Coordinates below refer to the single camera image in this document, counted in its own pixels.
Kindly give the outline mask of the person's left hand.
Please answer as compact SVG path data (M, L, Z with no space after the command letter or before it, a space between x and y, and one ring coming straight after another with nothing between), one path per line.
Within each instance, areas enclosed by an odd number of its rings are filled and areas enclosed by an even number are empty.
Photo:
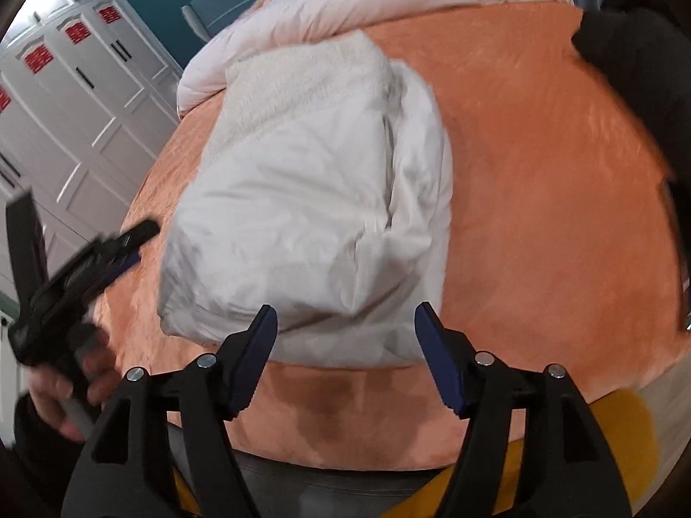
M109 346L109 333L96 328L94 339L96 345L82 359L82 372L90 381L89 404L100 406L110 399L120 383L120 371L116 368L115 352ZM73 394L73 384L65 376L49 365L30 367L28 391L43 422L69 441L84 441L81 429L62 406Z

